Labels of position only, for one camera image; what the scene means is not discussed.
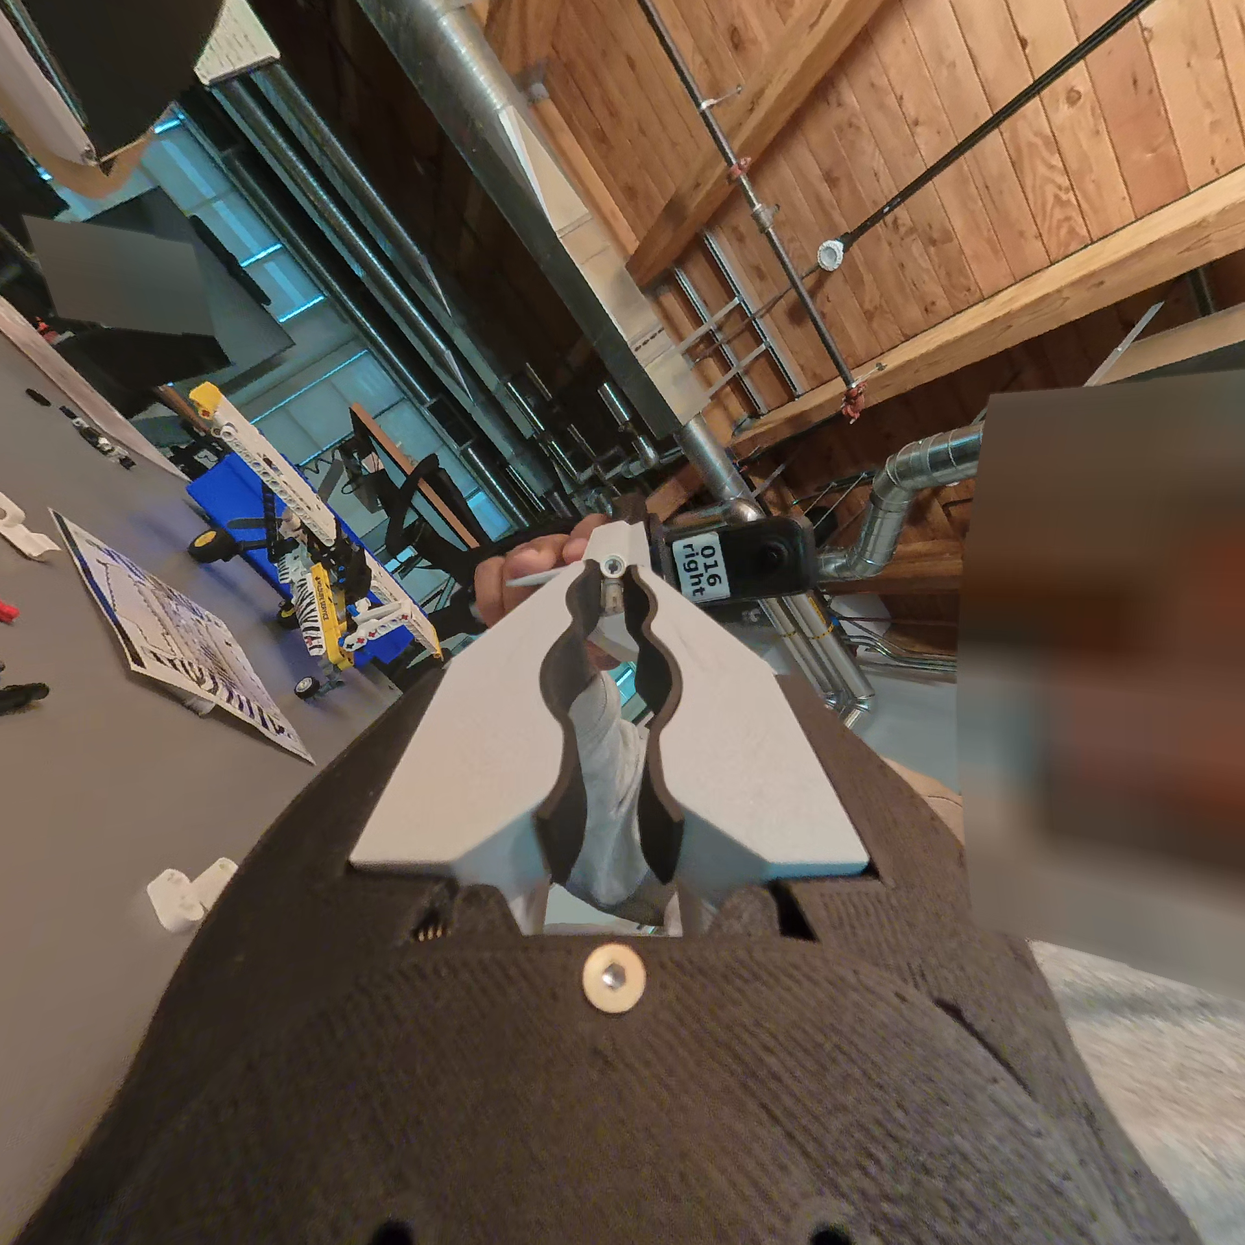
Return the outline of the blue plastic bin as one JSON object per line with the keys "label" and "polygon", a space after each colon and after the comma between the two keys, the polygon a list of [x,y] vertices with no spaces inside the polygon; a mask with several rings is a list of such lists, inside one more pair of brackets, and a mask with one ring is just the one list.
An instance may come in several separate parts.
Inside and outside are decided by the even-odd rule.
{"label": "blue plastic bin", "polygon": [[[237,456],[229,456],[196,478],[186,491],[208,518],[211,528],[223,528],[239,544],[257,544],[254,550],[243,550],[242,559],[273,586],[283,602],[288,602],[289,587],[280,584],[269,558],[263,527],[263,485],[255,473]],[[358,667],[389,666],[414,644],[414,635],[399,627],[362,647],[355,657],[355,664]]]}

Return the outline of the black ceiling rod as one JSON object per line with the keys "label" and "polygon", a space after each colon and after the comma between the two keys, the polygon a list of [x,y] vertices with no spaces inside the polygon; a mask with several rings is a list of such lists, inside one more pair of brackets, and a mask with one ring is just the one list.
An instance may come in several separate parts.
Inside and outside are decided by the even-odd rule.
{"label": "black ceiling rod", "polygon": [[996,135],[1010,121],[1017,118],[1023,109],[1036,103],[1044,92],[1062,81],[1072,69],[1076,69],[1087,58],[1102,48],[1107,41],[1118,35],[1131,21],[1136,21],[1142,14],[1150,8],[1153,2],[1128,2],[1118,12],[1110,15],[1105,23],[1097,26],[1087,38],[1079,41],[1073,48],[1060,57],[1048,70],[1041,73],[1032,83],[1022,88],[1016,97],[1004,104],[999,110],[990,115],[982,125],[962,138],[952,150],[944,153],[939,161],[930,165],[919,177],[912,180],[900,192],[897,192],[888,202],[873,211],[864,221],[854,226],[838,239],[827,241],[841,247],[844,254],[848,254],[858,242],[870,232],[887,223],[899,209],[904,208],[910,199],[918,193],[927,190],[944,172],[952,169],[974,149],[982,146],[989,137]]}

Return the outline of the yellow white lego crane model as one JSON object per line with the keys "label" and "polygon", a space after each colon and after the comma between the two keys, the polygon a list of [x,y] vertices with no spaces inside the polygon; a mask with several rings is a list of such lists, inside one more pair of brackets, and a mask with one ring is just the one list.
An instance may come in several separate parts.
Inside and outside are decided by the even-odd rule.
{"label": "yellow white lego crane model", "polygon": [[285,614],[319,663],[319,675],[303,678],[294,694],[306,702],[328,696],[366,645],[398,630],[411,632],[436,663],[443,662],[439,635],[421,607],[223,392],[203,383],[192,390],[190,404],[197,427],[257,476],[263,539],[242,540],[221,525],[189,552],[203,562],[266,550],[279,584],[289,590]]}

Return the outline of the white lego panel piece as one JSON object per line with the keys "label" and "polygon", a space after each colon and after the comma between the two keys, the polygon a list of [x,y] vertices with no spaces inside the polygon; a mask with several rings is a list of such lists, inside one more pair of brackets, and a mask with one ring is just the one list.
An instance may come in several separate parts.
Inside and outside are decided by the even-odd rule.
{"label": "white lego panel piece", "polygon": [[21,506],[2,493],[2,539],[26,559],[40,562],[52,553],[61,552],[60,544],[46,534],[27,527],[27,515]]}

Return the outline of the black office chair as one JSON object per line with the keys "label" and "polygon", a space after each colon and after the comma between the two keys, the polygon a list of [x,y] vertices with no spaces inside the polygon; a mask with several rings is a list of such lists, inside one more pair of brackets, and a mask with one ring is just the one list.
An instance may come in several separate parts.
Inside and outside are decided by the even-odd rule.
{"label": "black office chair", "polygon": [[[443,537],[432,521],[417,510],[418,501],[432,506],[435,516],[460,539],[458,544]],[[421,460],[399,488],[389,488],[384,513],[387,555],[398,556],[412,550],[420,564],[449,576],[460,584],[470,584],[479,565],[506,553],[503,541],[488,537],[485,527],[476,519],[464,494],[436,456]]]}

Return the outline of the white lego bracket piece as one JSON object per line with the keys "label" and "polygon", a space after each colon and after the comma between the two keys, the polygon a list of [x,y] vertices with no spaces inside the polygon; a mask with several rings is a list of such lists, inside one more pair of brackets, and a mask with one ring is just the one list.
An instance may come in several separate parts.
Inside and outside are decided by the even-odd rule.
{"label": "white lego bracket piece", "polygon": [[194,933],[237,875],[239,865],[220,859],[194,879],[168,869],[146,887],[154,918],[172,936]]}

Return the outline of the white printed sign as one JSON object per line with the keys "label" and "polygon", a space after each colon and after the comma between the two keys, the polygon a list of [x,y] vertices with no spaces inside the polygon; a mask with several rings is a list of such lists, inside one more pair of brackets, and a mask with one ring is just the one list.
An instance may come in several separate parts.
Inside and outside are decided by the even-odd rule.
{"label": "white printed sign", "polygon": [[275,41],[246,2],[223,2],[211,38],[196,64],[206,88],[227,83],[282,58]]}

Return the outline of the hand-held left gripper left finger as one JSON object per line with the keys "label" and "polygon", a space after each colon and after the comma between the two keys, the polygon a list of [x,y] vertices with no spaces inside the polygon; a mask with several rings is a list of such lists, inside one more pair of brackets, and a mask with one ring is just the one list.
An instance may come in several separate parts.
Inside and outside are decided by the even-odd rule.
{"label": "hand-held left gripper left finger", "polygon": [[485,885],[525,934],[586,836],[571,706],[596,669],[598,567],[577,564],[446,667],[358,839],[353,868]]}

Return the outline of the person's right forearm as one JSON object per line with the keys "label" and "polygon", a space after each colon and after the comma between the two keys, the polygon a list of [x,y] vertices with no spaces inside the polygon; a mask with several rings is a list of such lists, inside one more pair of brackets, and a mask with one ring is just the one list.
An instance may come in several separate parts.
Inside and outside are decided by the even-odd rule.
{"label": "person's right forearm", "polygon": [[595,909],[642,927],[664,927],[675,887],[645,860],[639,799],[648,731],[623,718],[618,687],[598,673],[571,706],[586,789],[586,832],[565,887]]}

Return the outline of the person's right hand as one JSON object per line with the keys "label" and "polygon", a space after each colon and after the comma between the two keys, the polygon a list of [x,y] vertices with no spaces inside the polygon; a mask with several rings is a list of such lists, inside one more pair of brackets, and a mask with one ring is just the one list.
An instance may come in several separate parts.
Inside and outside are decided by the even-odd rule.
{"label": "person's right hand", "polygon": [[592,534],[611,522],[602,513],[578,522],[569,534],[552,534],[529,540],[506,555],[492,556],[475,570],[475,608],[486,629],[494,629],[522,602],[535,593],[534,586],[519,580],[550,571],[561,571],[583,561]]}

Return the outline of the striped sticker sheet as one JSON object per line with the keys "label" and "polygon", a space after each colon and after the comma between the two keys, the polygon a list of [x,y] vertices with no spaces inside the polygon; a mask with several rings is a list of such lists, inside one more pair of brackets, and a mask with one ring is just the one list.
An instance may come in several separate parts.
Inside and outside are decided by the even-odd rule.
{"label": "striped sticker sheet", "polygon": [[286,753],[315,762],[217,616],[54,509],[51,516],[132,673],[177,694],[200,718],[226,712]]}

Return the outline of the spiral metal duct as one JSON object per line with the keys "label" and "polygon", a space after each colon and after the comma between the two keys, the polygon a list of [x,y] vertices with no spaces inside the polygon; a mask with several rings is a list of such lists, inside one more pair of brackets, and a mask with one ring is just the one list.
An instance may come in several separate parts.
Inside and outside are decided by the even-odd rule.
{"label": "spiral metal duct", "polygon": [[986,424],[947,430],[909,444],[873,479],[854,544],[818,553],[817,583],[876,579],[893,561],[918,494],[976,478]]}

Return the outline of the metal sprinkler pipe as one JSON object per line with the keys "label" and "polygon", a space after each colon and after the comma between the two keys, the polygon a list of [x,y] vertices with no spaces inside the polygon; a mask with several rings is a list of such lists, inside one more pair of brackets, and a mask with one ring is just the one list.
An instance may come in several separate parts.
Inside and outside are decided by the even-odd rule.
{"label": "metal sprinkler pipe", "polygon": [[768,244],[773,257],[778,261],[780,269],[783,270],[786,285],[781,290],[780,298],[787,294],[793,294],[798,298],[807,319],[814,327],[826,355],[830,358],[835,373],[844,383],[845,393],[839,401],[838,414],[848,424],[854,426],[863,414],[861,405],[864,399],[864,383],[854,378],[847,358],[830,332],[830,327],[826,324],[821,312],[818,312],[814,295],[807,288],[805,276],[799,272],[775,227],[777,207],[768,205],[758,193],[750,175],[752,159],[740,155],[734,141],[727,135],[727,129],[715,115],[715,110],[725,98],[710,98],[701,91],[690,63],[682,55],[681,48],[672,30],[666,24],[657,3],[642,2],[641,8],[663,52],[672,63],[679,83],[685,88],[690,100],[695,106],[713,149],[719,153],[718,164],[722,165],[725,183],[731,190],[738,192],[744,199],[747,208],[750,209],[750,217],[753,218],[758,235]]}

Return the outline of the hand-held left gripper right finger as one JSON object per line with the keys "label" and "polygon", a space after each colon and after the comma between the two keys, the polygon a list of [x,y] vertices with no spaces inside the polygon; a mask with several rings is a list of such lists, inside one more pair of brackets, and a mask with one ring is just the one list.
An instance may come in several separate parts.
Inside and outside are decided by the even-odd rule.
{"label": "hand-held left gripper right finger", "polygon": [[638,828],[675,890],[679,931],[703,933],[740,890],[860,878],[870,857],[771,664],[638,565],[621,580],[636,684],[654,718]]}

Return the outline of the wooden top standing desk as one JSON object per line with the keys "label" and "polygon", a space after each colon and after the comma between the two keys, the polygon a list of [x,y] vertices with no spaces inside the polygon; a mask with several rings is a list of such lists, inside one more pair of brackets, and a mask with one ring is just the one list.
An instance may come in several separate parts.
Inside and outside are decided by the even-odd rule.
{"label": "wooden top standing desk", "polygon": [[472,507],[448,470],[442,467],[436,454],[421,461],[409,460],[398,444],[384,432],[378,420],[366,413],[365,407],[355,402],[349,408],[352,429],[359,444],[369,444],[383,460],[395,464],[402,473],[401,485],[396,485],[386,470],[374,473],[374,493],[384,507],[389,519],[384,549],[390,556],[398,556],[415,546],[415,530],[423,516],[408,521],[412,503],[423,498],[443,525],[467,550],[476,550],[488,541],[488,533],[476,519]]}

